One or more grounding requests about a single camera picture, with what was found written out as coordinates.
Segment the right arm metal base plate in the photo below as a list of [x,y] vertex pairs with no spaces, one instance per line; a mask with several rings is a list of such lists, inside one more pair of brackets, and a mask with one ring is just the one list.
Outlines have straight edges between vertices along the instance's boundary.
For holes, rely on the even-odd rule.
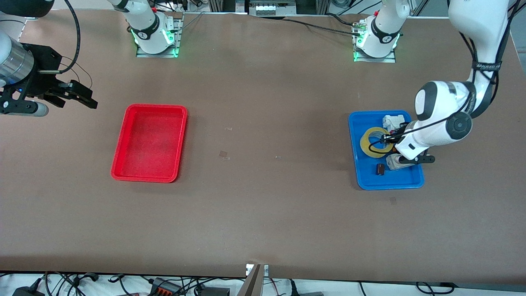
[[151,29],[131,33],[136,43],[137,58],[177,58],[184,19],[175,19],[162,12]]

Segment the grey push-button switch box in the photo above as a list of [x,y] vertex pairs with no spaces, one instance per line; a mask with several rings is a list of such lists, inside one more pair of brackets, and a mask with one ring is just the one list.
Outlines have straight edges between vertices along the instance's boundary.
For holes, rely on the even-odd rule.
[[401,154],[390,154],[386,157],[386,163],[389,170],[400,170],[405,167],[411,167],[415,165],[413,160],[407,160]]

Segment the aluminium frame with white device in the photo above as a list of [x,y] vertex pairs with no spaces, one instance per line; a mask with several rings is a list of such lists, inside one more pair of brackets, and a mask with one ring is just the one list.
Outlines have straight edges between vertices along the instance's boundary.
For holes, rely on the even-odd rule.
[[331,0],[201,0],[211,12],[231,12],[257,17],[324,15]]

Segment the red plastic tray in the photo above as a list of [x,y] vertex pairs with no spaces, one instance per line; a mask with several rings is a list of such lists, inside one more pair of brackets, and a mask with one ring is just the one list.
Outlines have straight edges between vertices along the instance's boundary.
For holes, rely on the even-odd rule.
[[115,180],[171,183],[176,180],[187,125],[181,105],[131,104],[125,111],[111,166]]

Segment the metal table edge bracket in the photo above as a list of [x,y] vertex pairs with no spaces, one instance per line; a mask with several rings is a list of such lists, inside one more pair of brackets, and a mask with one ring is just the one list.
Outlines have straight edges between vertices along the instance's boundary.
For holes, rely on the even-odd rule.
[[237,296],[262,296],[263,282],[269,278],[269,265],[247,264],[246,276]]

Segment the white electrical plug block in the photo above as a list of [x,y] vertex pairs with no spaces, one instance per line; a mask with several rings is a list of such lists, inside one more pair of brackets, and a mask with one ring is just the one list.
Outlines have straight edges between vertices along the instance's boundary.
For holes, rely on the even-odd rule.
[[406,124],[408,124],[408,122],[406,122],[403,115],[383,117],[383,128],[390,134],[402,128]]

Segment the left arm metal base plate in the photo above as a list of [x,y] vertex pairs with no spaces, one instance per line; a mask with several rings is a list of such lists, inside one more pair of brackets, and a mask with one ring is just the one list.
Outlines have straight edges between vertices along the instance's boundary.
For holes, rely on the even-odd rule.
[[376,50],[371,50],[372,39],[367,42],[370,34],[367,32],[366,20],[361,19],[359,23],[353,24],[352,31],[357,33],[357,36],[353,36],[353,60],[354,62],[396,62],[395,48],[397,46],[397,40],[399,35],[392,42],[392,47],[389,53],[382,57],[375,57],[368,54],[364,51],[366,45],[368,45],[368,50],[371,52],[376,52]]

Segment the blue plastic tray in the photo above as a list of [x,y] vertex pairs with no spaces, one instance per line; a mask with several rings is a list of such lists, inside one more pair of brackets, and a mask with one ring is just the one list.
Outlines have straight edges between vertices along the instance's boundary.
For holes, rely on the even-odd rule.
[[[395,109],[384,111],[353,112],[348,116],[350,139],[353,146],[353,158],[358,185],[364,190],[399,190],[423,187],[425,178],[421,166],[410,166],[400,170],[389,170],[386,157],[374,159],[368,157],[360,147],[360,139],[366,130],[372,127],[383,128],[384,116],[403,115],[406,122],[411,120],[408,112]],[[385,174],[376,175],[376,165],[385,165]]]

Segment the orange and black power strip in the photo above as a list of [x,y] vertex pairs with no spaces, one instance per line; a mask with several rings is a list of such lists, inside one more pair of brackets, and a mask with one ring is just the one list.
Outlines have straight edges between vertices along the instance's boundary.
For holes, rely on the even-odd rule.
[[148,279],[152,285],[150,296],[179,296],[182,286],[177,285],[172,279],[165,280],[159,277]]

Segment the black power adapter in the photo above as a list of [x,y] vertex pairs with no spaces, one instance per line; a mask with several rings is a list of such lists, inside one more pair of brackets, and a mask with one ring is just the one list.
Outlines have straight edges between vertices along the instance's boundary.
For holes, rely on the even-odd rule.
[[29,287],[24,286],[16,288],[12,296],[45,296],[45,294],[38,291],[38,286],[41,281],[42,278],[37,278],[37,280]]

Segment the yellow tape roll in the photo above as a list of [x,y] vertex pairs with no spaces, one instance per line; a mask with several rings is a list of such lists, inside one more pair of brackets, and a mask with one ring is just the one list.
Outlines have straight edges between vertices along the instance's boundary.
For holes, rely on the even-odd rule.
[[389,132],[381,127],[372,127],[367,129],[360,139],[361,150],[374,159],[380,159],[393,150],[393,143],[385,140]]

